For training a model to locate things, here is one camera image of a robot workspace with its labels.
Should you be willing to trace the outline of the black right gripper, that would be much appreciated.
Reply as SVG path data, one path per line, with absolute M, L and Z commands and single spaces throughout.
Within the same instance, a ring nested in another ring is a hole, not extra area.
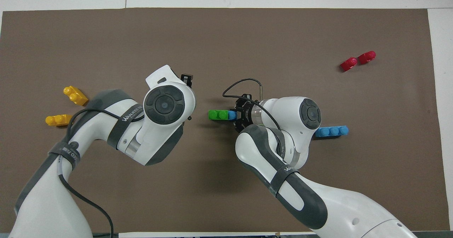
M 233 121 L 233 125 L 238 133 L 251 124 L 261 124 L 261 108 L 256 106 L 255 102 L 259 104 L 259 101 L 252 100 L 251 94 L 243 94 L 241 98 L 236 100 L 235 108 L 229 109 L 229 112 L 237 113 L 237 118 Z

